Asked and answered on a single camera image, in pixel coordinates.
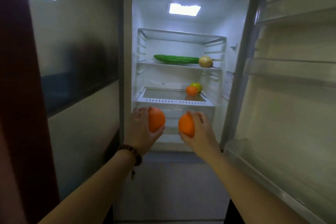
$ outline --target refrigerator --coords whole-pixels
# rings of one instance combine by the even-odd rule
[[[133,108],[157,107],[166,129],[154,158],[185,159],[178,120],[204,112],[237,168],[309,222],[335,223],[336,0],[119,4],[121,138]],[[171,4],[201,8],[177,15]],[[209,56],[213,65],[170,65],[157,54]],[[202,91],[189,98],[193,82]]]

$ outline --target green apple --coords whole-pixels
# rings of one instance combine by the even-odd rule
[[[202,90],[202,85],[199,82],[193,82],[192,84],[190,84],[190,86],[196,87],[198,89],[198,93],[200,93]]]

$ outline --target orange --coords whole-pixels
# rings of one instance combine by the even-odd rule
[[[157,131],[158,128],[164,126],[166,116],[159,108],[151,107],[148,111],[148,127],[150,132]]]
[[[186,89],[185,89],[185,92],[187,93],[188,96],[195,96],[197,95],[198,93],[198,88],[195,87],[195,86],[188,86]]]
[[[195,124],[190,114],[185,113],[178,121],[178,130],[185,133],[188,137],[194,137]]]

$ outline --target green cucumber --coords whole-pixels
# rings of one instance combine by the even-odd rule
[[[166,64],[198,64],[199,58],[195,57],[183,57],[183,56],[173,56],[173,55],[154,55],[159,61]]]

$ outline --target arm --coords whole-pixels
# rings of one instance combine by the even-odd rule
[[[215,134],[203,113],[190,112],[195,136],[181,139],[215,171],[246,224],[307,223],[301,216],[252,178],[239,171],[221,153]]]
[[[129,124],[131,129],[128,130],[125,137],[125,144],[133,146],[141,156],[150,150],[164,130],[164,127],[161,127],[154,133],[149,132],[148,108],[135,109]],[[136,159],[132,152],[128,150],[117,151],[109,162],[39,223],[102,223],[135,162]]]

